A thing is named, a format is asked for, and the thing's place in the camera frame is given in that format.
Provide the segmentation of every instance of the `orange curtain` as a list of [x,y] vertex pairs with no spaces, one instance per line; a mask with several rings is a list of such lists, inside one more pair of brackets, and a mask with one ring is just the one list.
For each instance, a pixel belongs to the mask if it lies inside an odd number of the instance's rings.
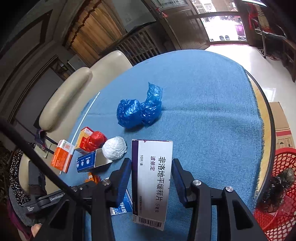
[[67,45],[90,67],[99,53],[126,33],[111,1],[91,0],[72,25]]

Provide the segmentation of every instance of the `orange and white box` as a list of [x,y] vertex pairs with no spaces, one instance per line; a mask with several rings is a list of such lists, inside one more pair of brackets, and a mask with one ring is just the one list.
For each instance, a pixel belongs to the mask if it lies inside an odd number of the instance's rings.
[[66,140],[60,140],[54,152],[51,165],[63,172],[67,172],[73,152],[74,145]]
[[80,131],[80,134],[78,136],[78,139],[76,141],[76,145],[75,145],[74,149],[83,155],[88,154],[89,152],[85,150],[84,144],[85,144],[86,139],[93,133],[94,133],[94,131],[92,129],[90,129],[88,126],[84,127]]

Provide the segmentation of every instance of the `purple stripe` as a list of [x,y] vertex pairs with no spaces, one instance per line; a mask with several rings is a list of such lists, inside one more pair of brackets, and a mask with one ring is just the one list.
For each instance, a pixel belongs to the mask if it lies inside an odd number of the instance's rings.
[[139,141],[131,141],[131,185],[133,197],[133,214],[138,215],[138,149]]

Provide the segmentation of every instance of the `barcode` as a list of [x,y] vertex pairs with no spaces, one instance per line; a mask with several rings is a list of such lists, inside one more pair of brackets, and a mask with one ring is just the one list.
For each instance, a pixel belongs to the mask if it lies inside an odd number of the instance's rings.
[[155,220],[138,217],[138,221],[139,221],[139,223],[146,224],[146,225],[149,225],[151,227],[161,228],[161,222],[158,222],[158,221],[155,221]]
[[142,196],[140,196],[140,213],[142,213]]

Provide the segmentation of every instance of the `metal screw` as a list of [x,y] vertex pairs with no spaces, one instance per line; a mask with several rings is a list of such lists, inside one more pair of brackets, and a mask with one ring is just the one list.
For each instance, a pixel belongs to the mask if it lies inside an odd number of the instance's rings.
[[200,186],[201,183],[202,183],[202,182],[201,182],[200,180],[194,180],[194,181],[193,181],[193,184],[196,185],[196,186]]
[[233,187],[231,187],[231,186],[227,186],[227,187],[225,187],[225,189],[228,192],[233,192]]
[[107,186],[107,185],[109,185],[110,183],[111,183],[111,181],[110,181],[109,179],[105,179],[105,180],[102,181],[102,184],[103,184],[104,186]]

